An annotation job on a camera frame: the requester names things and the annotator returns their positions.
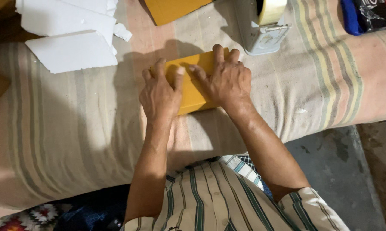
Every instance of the beige blanket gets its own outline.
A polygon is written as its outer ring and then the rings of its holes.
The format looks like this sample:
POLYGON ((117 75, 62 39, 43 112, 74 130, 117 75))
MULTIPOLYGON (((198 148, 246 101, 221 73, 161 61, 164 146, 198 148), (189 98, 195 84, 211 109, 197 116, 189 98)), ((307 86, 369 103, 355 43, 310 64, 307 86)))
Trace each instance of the beige blanket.
MULTIPOLYGON (((238 48, 252 100, 283 142, 386 120, 386 31, 346 34, 338 4, 290 0, 293 28, 277 53, 261 56, 243 52, 233 0, 160 27, 138 0, 121 0, 115 17, 133 37, 114 38, 117 67, 51 74, 23 43, 0 45, 0 73, 12 82, 0 99, 0 217, 131 181, 146 125, 140 73, 158 57, 238 48)), ((168 150, 170 168, 246 153, 220 108, 178 117, 168 150)))

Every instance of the fingernail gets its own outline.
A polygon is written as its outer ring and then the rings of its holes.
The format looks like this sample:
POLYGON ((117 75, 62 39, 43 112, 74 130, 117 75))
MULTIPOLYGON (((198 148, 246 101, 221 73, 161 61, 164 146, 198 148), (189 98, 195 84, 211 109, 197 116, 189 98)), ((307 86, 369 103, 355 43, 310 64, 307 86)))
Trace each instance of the fingernail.
POLYGON ((179 75, 184 75, 184 73, 186 72, 186 68, 185 67, 178 67, 176 72, 179 75))

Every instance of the striped shirt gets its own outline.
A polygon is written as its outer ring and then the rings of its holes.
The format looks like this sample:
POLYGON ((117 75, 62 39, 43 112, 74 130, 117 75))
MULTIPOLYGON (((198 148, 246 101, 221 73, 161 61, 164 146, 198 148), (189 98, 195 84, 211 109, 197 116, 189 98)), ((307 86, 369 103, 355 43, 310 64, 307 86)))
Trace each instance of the striped shirt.
POLYGON ((312 188, 277 204, 220 162, 202 161, 167 177, 159 217, 130 220, 121 231, 349 230, 312 188))

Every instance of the hand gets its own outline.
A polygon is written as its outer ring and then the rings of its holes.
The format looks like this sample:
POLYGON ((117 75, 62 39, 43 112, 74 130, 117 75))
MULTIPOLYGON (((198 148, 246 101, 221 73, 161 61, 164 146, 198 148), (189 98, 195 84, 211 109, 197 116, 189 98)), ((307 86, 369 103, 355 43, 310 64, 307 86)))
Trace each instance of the hand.
POLYGON ((175 73, 175 87, 170 86, 165 78, 164 58, 160 58, 154 65, 154 71, 142 71, 146 83, 139 95, 147 117, 147 123, 170 125, 177 115, 181 103, 181 86, 183 83, 184 67, 179 67, 175 73))
POLYGON ((227 60, 221 45, 214 45, 213 74, 206 72, 197 65, 190 65, 190 70, 200 80, 208 96, 227 113, 237 110, 243 104, 251 104, 251 71, 238 61, 240 52, 231 50, 227 60))

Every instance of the white styrofoam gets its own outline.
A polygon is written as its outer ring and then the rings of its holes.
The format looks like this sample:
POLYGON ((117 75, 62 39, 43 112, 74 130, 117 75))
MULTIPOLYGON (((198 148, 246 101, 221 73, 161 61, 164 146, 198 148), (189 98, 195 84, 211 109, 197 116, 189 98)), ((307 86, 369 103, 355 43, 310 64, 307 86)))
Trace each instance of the white styrofoam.
POLYGON ((107 16, 110 16, 110 17, 113 17, 115 12, 116 12, 116 8, 112 8, 112 9, 109 9, 109 10, 106 12, 106 15, 107 15, 107 16))
POLYGON ((117 65, 110 45, 95 30, 32 39, 26 45, 54 74, 117 65))
POLYGON ((116 19, 58 0, 23 0, 22 27, 42 36, 97 30, 112 44, 116 19))
POLYGON ((23 0, 16 0, 15 7, 16 7, 16 12, 22 14, 22 12, 23 12, 23 0))
POLYGON ((107 10, 116 8, 118 1, 116 0, 107 0, 106 5, 107 5, 107 10))
POLYGON ((108 1, 112 0, 61 0, 77 7, 85 8, 97 13, 106 14, 108 1))
POLYGON ((110 51, 113 53, 113 55, 117 55, 117 50, 114 48, 113 45, 110 46, 110 51))
POLYGON ((129 41, 129 39, 133 36, 133 34, 121 23, 114 25, 114 35, 124 39, 125 41, 129 41))

